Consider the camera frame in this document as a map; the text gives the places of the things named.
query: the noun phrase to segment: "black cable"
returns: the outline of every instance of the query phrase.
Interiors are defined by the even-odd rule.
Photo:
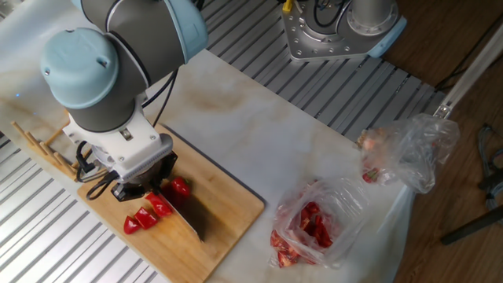
[[[496,65],[496,64],[497,64],[497,63],[498,63],[498,62],[499,62],[502,58],[503,58],[503,53],[502,53],[502,54],[501,54],[498,58],[496,58],[496,59],[493,61],[493,63],[491,63],[491,64],[489,65],[489,67],[487,67],[487,69],[489,70],[490,68],[494,67],[494,66],[495,66],[495,65]],[[447,83],[449,80],[451,80],[451,79],[453,79],[453,78],[455,78],[455,77],[457,77],[457,76],[459,76],[459,75],[463,75],[463,74],[466,72],[466,70],[467,70],[467,69],[468,69],[468,68],[464,68],[464,69],[462,69],[462,70],[461,70],[461,71],[459,71],[459,72],[453,73],[452,75],[450,75],[450,76],[448,76],[447,78],[443,79],[443,80],[442,80],[442,82],[440,82],[439,84],[445,84],[445,83]],[[449,85],[449,86],[443,86],[443,87],[438,88],[436,91],[444,91],[444,90],[448,90],[449,88],[452,88],[452,87],[454,87],[455,85],[456,85],[456,83],[451,84],[451,85]]]
[[[499,24],[499,22],[503,20],[503,13],[489,26],[489,28],[486,29],[486,31],[482,34],[482,36],[479,38],[479,40],[475,43],[475,45],[468,51],[468,53],[464,56],[464,58],[461,60],[461,62],[456,66],[456,68],[448,75],[445,79],[441,80],[440,83],[437,83],[435,86],[436,91],[442,91],[449,89],[453,87],[451,86],[445,86],[452,78],[463,74],[467,68],[463,69],[460,71],[460,69],[463,67],[463,65],[466,63],[466,61],[470,58],[470,56],[479,48],[480,44],[483,42],[483,40],[490,34],[490,32]],[[489,68],[493,67],[499,60],[501,59],[501,55],[498,59],[496,59]]]
[[[154,96],[152,96],[144,104],[142,104],[141,107],[145,108],[145,107],[149,106],[152,102],[154,102],[167,89],[167,87],[170,85],[170,83],[173,81],[173,79],[174,79],[174,73],[171,74],[170,78],[165,82],[163,87],[161,87],[160,90],[158,90],[156,92],[156,94],[154,94]]]
[[[196,7],[199,11],[201,11],[203,9],[203,6],[204,6],[204,0],[198,0],[196,2]]]
[[[112,182],[119,177],[116,171],[109,172],[101,181],[99,181],[96,185],[94,185],[89,192],[87,192],[86,199],[87,200],[96,200],[98,197],[103,194],[103,192],[112,184]]]
[[[319,19],[318,19],[318,6],[319,6],[319,2],[320,0],[314,0],[314,21],[316,22],[316,24],[318,26],[320,26],[321,28],[327,28],[331,25],[333,25],[336,20],[339,18],[340,14],[343,12],[343,7],[344,7],[344,3],[345,3],[346,0],[343,0],[341,3],[340,3],[340,6],[339,6],[339,9],[337,10],[337,13],[336,15],[333,17],[332,20],[330,20],[327,24],[322,24],[320,23]]]
[[[79,182],[84,182],[82,180],[82,178],[80,177],[83,170],[85,171],[85,169],[88,169],[90,171],[90,170],[94,169],[94,164],[87,163],[87,159],[89,158],[91,153],[93,153],[93,150],[91,149],[85,156],[82,155],[82,150],[84,148],[84,145],[86,145],[86,143],[87,143],[87,141],[81,141],[79,143],[79,146],[77,146],[77,153],[75,154],[75,157],[77,158],[77,161],[79,162],[79,166],[77,167],[77,175],[76,175],[77,181],[79,181]]]
[[[161,107],[161,109],[159,110],[159,114],[157,114],[157,117],[156,117],[156,120],[154,121],[154,123],[152,124],[152,127],[155,127],[157,125],[157,122],[159,122],[159,118],[160,116],[163,114],[164,112],[164,108],[166,108],[166,104],[167,104],[167,101],[170,99],[170,96],[171,96],[171,92],[173,91],[173,86],[174,86],[174,82],[176,81],[176,76],[178,75],[178,69],[176,69],[174,72],[173,72],[173,75],[171,75],[173,77],[173,83],[171,84],[170,86],[170,90],[167,92],[167,96],[166,96],[166,99],[164,99],[164,103],[163,103],[163,107]]]

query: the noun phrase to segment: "table surface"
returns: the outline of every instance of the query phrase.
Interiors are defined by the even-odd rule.
[[[26,147],[9,125],[11,120],[42,139],[66,122],[62,107],[39,74],[43,43],[60,30],[90,26],[70,6],[37,12],[29,8],[21,8],[26,9],[23,17],[0,26],[0,41],[9,43],[0,47],[0,53],[9,52],[0,59],[0,130],[22,149]],[[147,94],[151,96],[161,84]],[[147,117],[151,119],[159,107],[149,106]],[[206,50],[180,68],[160,121],[266,202],[264,213],[210,281],[392,281],[402,258],[413,199],[400,183],[368,186],[372,217],[340,270],[304,265],[275,270],[268,264],[273,254],[269,235],[274,210],[284,192],[312,178],[359,178],[359,151],[345,137]],[[68,157],[75,150],[64,137],[54,146]],[[78,184],[43,161],[40,164],[75,194]]]

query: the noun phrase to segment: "red bell pepper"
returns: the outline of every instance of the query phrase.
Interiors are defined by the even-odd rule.
[[[140,210],[136,212],[134,217],[136,218],[136,220],[138,220],[141,228],[143,228],[144,230],[150,229],[157,224],[157,219],[144,208],[140,208]]]
[[[166,204],[164,200],[161,197],[156,196],[155,193],[150,193],[145,199],[150,201],[150,204],[154,208],[154,212],[157,216],[162,218],[173,214],[169,204]]]
[[[140,229],[140,223],[136,221],[136,219],[131,216],[126,217],[126,221],[124,221],[124,233],[126,235],[131,235],[132,233],[138,231]]]

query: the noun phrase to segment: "wooden stick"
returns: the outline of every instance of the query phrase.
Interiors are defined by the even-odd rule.
[[[64,169],[66,169],[68,173],[70,173],[71,175],[76,173],[75,169],[66,162],[66,160],[61,156],[60,153],[54,153],[54,157],[56,157],[56,159],[63,165]]]
[[[21,127],[19,127],[19,125],[15,121],[10,122],[10,124],[13,125],[14,129],[17,130],[21,137],[23,137],[31,145],[34,145],[33,142],[31,142],[30,139],[26,136],[26,134],[24,134],[24,130],[21,129]]]
[[[41,141],[41,142],[40,142],[40,146],[42,146],[42,148],[44,149],[44,151],[45,151],[45,152],[46,152],[49,156],[53,157],[54,161],[56,161],[56,163],[57,163],[57,164],[63,165],[63,164],[61,164],[61,162],[60,162],[60,161],[59,161],[59,160],[58,160],[58,159],[54,156],[54,152],[53,152],[53,150],[52,150],[49,146],[47,146],[45,142]]]
[[[86,152],[83,154],[83,156],[86,156],[87,153],[89,153],[90,151],[91,151],[91,149],[86,150]],[[79,166],[79,161],[76,161],[72,164],[72,167],[75,169],[77,169],[78,166]]]
[[[31,141],[31,143],[37,148],[39,149],[43,155],[47,155],[46,151],[42,148],[42,146],[40,146],[39,142],[35,139],[35,137],[33,137],[33,134],[31,134],[29,131],[25,131],[24,134],[26,134],[26,136],[28,137],[28,139]]]
[[[60,134],[63,134],[63,128],[65,128],[69,124],[70,121],[68,121],[64,126],[62,126],[61,129],[57,130],[56,133],[54,133],[49,139],[47,139],[46,145],[51,145]]]

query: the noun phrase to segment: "chopped red pepper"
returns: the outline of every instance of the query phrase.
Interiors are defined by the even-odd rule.
[[[286,252],[290,248],[289,244],[283,240],[280,235],[277,234],[276,230],[273,230],[273,232],[270,235],[270,245],[273,247],[277,252],[283,251]]]
[[[126,221],[124,221],[124,233],[126,235],[131,235],[132,233],[138,231],[140,229],[140,223],[136,221],[136,219],[131,216],[126,217]]]
[[[138,220],[141,228],[143,228],[144,230],[150,229],[157,224],[157,219],[144,208],[140,208],[140,210],[136,212],[134,217],[136,218],[136,220]]]
[[[318,206],[317,203],[311,201],[309,204],[306,205],[304,209],[307,209],[309,213],[312,215],[317,214],[320,212],[320,207]]]
[[[190,188],[182,177],[175,178],[169,185],[163,186],[163,195],[176,208],[181,207],[190,198]]]
[[[316,230],[313,233],[313,237],[316,239],[320,247],[328,248],[332,245],[332,240],[330,240],[329,232],[327,231],[325,225],[323,225],[323,219],[320,215],[316,215],[314,220],[316,224]]]
[[[150,201],[150,204],[154,208],[154,212],[157,216],[162,218],[173,214],[169,204],[166,204],[164,200],[161,197],[156,196],[155,193],[150,193],[145,199]]]
[[[181,196],[185,198],[190,197],[190,188],[189,185],[185,182],[182,177],[177,177],[171,182],[171,187],[173,190]]]
[[[279,261],[280,268],[289,267],[297,263],[297,259],[289,259],[288,255],[284,252],[278,252],[277,259]]]
[[[379,178],[379,169],[373,168],[371,171],[365,173],[362,177],[363,180],[365,182],[368,182],[369,184],[377,182],[377,179]]]

